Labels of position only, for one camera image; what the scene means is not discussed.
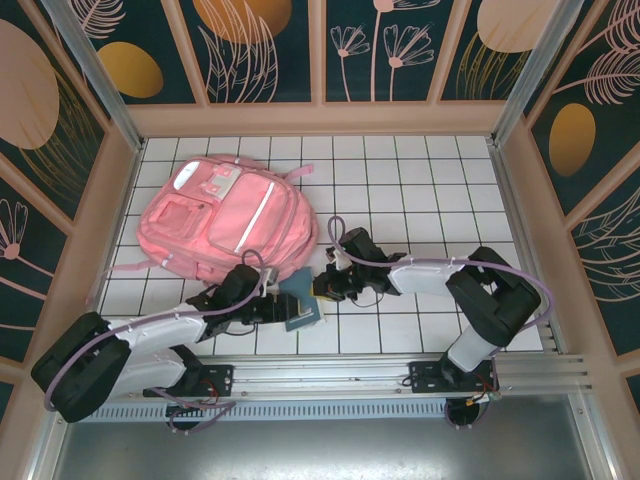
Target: metal floor panel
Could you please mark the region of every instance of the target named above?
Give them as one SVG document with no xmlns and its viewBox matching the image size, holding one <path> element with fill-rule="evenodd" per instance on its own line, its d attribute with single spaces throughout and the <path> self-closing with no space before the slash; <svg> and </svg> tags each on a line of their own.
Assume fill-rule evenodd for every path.
<svg viewBox="0 0 640 480">
<path fill-rule="evenodd" d="M 566 399 L 505 398 L 472 430 L 441 418 L 69 426 L 56 480 L 583 480 Z"/>
</svg>

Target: grid tile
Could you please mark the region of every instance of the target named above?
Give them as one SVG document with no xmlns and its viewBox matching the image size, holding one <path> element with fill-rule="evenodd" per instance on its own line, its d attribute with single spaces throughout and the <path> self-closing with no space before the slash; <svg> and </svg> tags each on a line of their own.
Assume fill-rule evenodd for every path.
<svg viewBox="0 0 640 480">
<path fill-rule="evenodd" d="M 312 175 L 296 182 L 318 212 L 319 245 L 308 262 L 314 275 L 326 268 L 326 223 L 334 209 L 347 229 L 366 228 L 386 254 L 459 257 L 482 242 L 511 265 L 519 265 L 484 138 L 416 135 L 150 139 L 114 262 L 146 259 L 135 235 L 140 214 L 186 158 L 239 152 L 280 173 L 314 165 Z M 161 268 L 113 272 L 102 295 L 102 313 L 158 312 L 204 288 L 199 281 L 179 279 Z M 450 296 L 380 298 L 369 288 L 357 303 L 360 307 L 321 300 L 325 320 L 298 332 L 263 325 L 246 336 L 219 335 L 190 347 L 199 355 L 442 352 L 457 338 L 460 326 L 468 324 Z M 235 324 L 230 331 L 249 328 Z M 518 335 L 508 348 L 540 349 L 536 329 Z"/>
<path fill-rule="evenodd" d="M 497 183 L 496 174 L 491 160 L 462 159 L 467 183 Z"/>
<path fill-rule="evenodd" d="M 369 212 L 366 185 L 336 185 L 336 212 Z"/>
<path fill-rule="evenodd" d="M 240 148 L 240 137 L 211 137 L 207 155 L 216 153 L 228 153 L 237 155 Z"/>
<path fill-rule="evenodd" d="M 188 160 L 192 157 L 204 157 L 209 148 L 208 138 L 181 138 L 178 142 L 175 160 Z"/>
<path fill-rule="evenodd" d="M 369 187 L 372 212 L 402 212 L 400 185 L 372 185 Z"/>
<path fill-rule="evenodd" d="M 489 149 L 484 137 L 456 137 L 462 158 L 489 158 Z"/>
<path fill-rule="evenodd" d="M 302 185 L 331 185 L 333 183 L 333 162 L 327 160 L 304 160 L 302 162 L 303 166 L 309 164 L 313 165 L 313 173 L 302 177 Z"/>
<path fill-rule="evenodd" d="M 150 138 L 144 151 L 143 161 L 173 160 L 177 146 L 177 138 Z"/>
<path fill-rule="evenodd" d="M 338 349 L 338 317 L 327 315 L 313 325 L 298 331 L 298 353 L 301 355 L 336 354 Z"/>
<path fill-rule="evenodd" d="M 364 160 L 336 160 L 333 164 L 336 185 L 367 183 L 367 169 Z"/>
<path fill-rule="evenodd" d="M 369 185 L 400 183 L 397 160 L 367 161 L 367 179 Z"/>
<path fill-rule="evenodd" d="M 476 222 L 483 242 L 513 241 L 505 213 L 476 213 Z"/>
<path fill-rule="evenodd" d="M 471 203 L 476 212 L 503 212 L 504 204 L 497 185 L 469 185 Z"/>
<path fill-rule="evenodd" d="M 271 138 L 269 137 L 242 137 L 238 155 L 255 158 L 256 160 L 268 160 Z"/>
<path fill-rule="evenodd" d="M 302 139 L 302 158 L 332 159 L 333 141 L 331 137 L 304 137 Z"/>
<path fill-rule="evenodd" d="M 297 332 L 287 332 L 281 323 L 258 327 L 257 355 L 290 355 L 298 348 Z"/>
<path fill-rule="evenodd" d="M 233 325 L 232 327 L 229 327 L 229 331 L 234 333 L 244 333 L 250 330 L 244 325 Z M 241 337 L 218 335 L 213 353 L 215 355 L 254 355 L 256 353 L 256 332 Z"/>
<path fill-rule="evenodd" d="M 460 158 L 456 137 L 429 136 L 426 138 L 429 158 Z"/>
<path fill-rule="evenodd" d="M 381 353 L 377 315 L 340 315 L 340 353 Z"/>
<path fill-rule="evenodd" d="M 403 213 L 372 213 L 371 238 L 376 243 L 407 243 Z"/>
<path fill-rule="evenodd" d="M 458 160 L 431 160 L 433 183 L 465 183 L 462 163 Z"/>
<path fill-rule="evenodd" d="M 162 187 L 171 175 L 172 162 L 142 162 L 138 173 L 138 187 Z"/>
<path fill-rule="evenodd" d="M 423 136 L 396 137 L 396 151 L 398 158 L 429 158 L 427 143 Z"/>
<path fill-rule="evenodd" d="M 433 185 L 402 185 L 405 212 L 437 212 Z"/>
<path fill-rule="evenodd" d="M 421 313 L 422 344 L 427 353 L 445 352 L 460 335 L 455 313 Z"/>
<path fill-rule="evenodd" d="M 425 185 L 433 183 L 431 167 L 427 160 L 399 160 L 402 184 Z"/>
<path fill-rule="evenodd" d="M 471 202 L 466 185 L 436 185 L 441 212 L 470 212 Z"/>
<path fill-rule="evenodd" d="M 406 216 L 411 243 L 442 242 L 440 216 L 437 213 L 407 213 Z"/>
<path fill-rule="evenodd" d="M 478 229 L 473 213 L 442 213 L 440 218 L 446 242 L 478 241 Z"/>
<path fill-rule="evenodd" d="M 300 137 L 273 137 L 271 139 L 271 159 L 299 160 L 302 158 Z"/>
<path fill-rule="evenodd" d="M 380 315 L 380 338 L 384 353 L 422 352 L 418 315 Z"/>
<path fill-rule="evenodd" d="M 304 193 L 317 213 L 334 212 L 332 185 L 305 185 L 302 187 L 302 193 Z"/>
<path fill-rule="evenodd" d="M 364 138 L 357 136 L 333 137 L 333 158 L 364 158 Z"/>
<path fill-rule="evenodd" d="M 364 147 L 367 158 L 396 158 L 393 137 L 384 135 L 364 137 Z"/>
</svg>

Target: enclosure wall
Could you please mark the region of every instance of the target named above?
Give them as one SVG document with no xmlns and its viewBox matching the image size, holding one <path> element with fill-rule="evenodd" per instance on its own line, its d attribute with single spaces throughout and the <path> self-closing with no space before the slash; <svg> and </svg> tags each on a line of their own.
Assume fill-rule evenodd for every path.
<svg viewBox="0 0 640 480">
<path fill-rule="evenodd" d="M 638 25 L 638 2 L 595 2 L 504 148 L 567 349 L 585 355 L 629 472 L 640 471 Z"/>
<path fill-rule="evenodd" d="M 80 314 L 133 151 L 37 11 L 0 6 L 0 465 L 18 478 L 44 414 L 35 360 Z"/>
</svg>

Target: leaf illustration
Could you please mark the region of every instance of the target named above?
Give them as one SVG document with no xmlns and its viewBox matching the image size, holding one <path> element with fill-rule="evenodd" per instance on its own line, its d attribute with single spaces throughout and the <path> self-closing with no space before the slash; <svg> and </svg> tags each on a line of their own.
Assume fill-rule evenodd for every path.
<svg viewBox="0 0 640 480">
<path fill-rule="evenodd" d="M 578 83 L 584 83 L 584 91 L 591 103 L 622 105 L 622 99 L 633 95 L 640 86 L 640 50 L 625 53 L 611 50 L 601 55 L 587 78 L 574 84 Z"/>
<path fill-rule="evenodd" d="M 278 86 L 278 57 L 266 22 L 246 2 L 244 16 L 230 0 L 215 5 L 203 0 L 202 6 L 218 32 L 210 35 L 198 27 L 209 53 L 206 88 L 211 100 L 253 103 L 268 95 L 270 102 Z"/>
<path fill-rule="evenodd" d="M 617 0 L 605 29 L 605 38 L 618 53 L 640 46 L 640 0 Z"/>
<path fill-rule="evenodd" d="M 574 239 L 598 300 L 640 295 L 640 188 L 618 207 L 582 221 Z"/>
<path fill-rule="evenodd" d="M 69 3 L 89 38 L 108 38 L 125 16 L 123 0 L 69 0 Z"/>
</svg>

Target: backpack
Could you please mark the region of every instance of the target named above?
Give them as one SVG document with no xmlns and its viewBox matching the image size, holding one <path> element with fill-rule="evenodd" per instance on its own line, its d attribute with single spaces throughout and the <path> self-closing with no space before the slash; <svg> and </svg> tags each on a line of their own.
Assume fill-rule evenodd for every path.
<svg viewBox="0 0 640 480">
<path fill-rule="evenodd" d="M 162 187 L 140 218 L 140 248 L 183 278 L 220 283 L 247 249 L 284 280 L 306 265 L 318 239 L 316 215 L 287 176 L 233 155 L 195 157 Z M 246 263 L 258 266 L 255 256 Z"/>
</svg>

